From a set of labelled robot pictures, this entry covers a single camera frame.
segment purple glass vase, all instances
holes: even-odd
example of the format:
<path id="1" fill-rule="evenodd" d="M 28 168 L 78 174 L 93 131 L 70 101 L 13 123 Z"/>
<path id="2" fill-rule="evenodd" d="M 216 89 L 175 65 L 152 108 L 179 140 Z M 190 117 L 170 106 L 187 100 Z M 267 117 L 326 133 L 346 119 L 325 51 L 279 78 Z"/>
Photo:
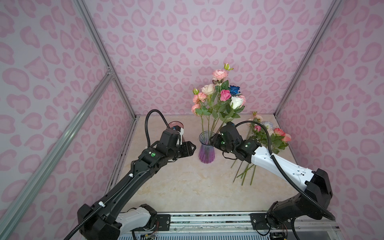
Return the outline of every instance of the purple glass vase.
<path id="1" fill-rule="evenodd" d="M 215 148 L 210 145 L 209 137 L 213 136 L 214 133 L 205 131 L 200 134 L 199 140 L 201 143 L 199 151 L 199 159 L 203 163 L 211 163 L 215 160 Z"/>

